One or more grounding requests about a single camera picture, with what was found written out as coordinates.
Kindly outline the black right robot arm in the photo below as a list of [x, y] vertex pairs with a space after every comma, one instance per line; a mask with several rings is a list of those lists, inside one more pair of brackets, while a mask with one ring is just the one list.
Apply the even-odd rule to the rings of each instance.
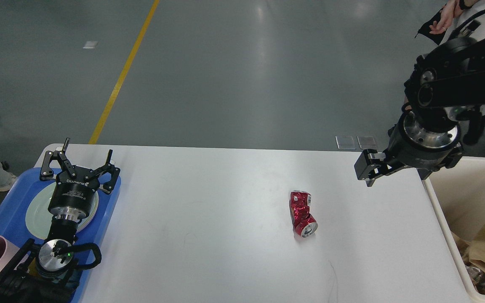
[[407, 167], [425, 180], [455, 167], [463, 144], [478, 142], [485, 126], [485, 39], [453, 38], [418, 57], [404, 87], [408, 103], [388, 132], [387, 149], [364, 149], [354, 164], [368, 187]]

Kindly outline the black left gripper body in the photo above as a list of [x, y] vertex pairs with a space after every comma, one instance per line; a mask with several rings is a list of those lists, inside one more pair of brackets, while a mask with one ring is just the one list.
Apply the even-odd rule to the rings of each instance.
[[48, 205], [57, 219], [81, 221], [91, 215], [98, 190], [98, 180], [79, 173], [59, 173]]

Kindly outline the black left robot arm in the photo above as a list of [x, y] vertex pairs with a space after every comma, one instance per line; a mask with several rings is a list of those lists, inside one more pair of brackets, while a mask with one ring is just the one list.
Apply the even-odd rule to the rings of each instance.
[[70, 303], [102, 260], [102, 241], [120, 187], [109, 150], [97, 169], [46, 151], [23, 173], [0, 207], [0, 235], [19, 246], [0, 272], [0, 303]]

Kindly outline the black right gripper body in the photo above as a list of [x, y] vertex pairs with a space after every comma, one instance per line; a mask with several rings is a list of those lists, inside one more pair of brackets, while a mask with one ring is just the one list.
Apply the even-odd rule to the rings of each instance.
[[463, 157], [460, 128], [437, 133], [425, 129], [413, 112], [404, 112], [389, 132], [386, 161], [389, 166], [438, 171], [455, 167]]

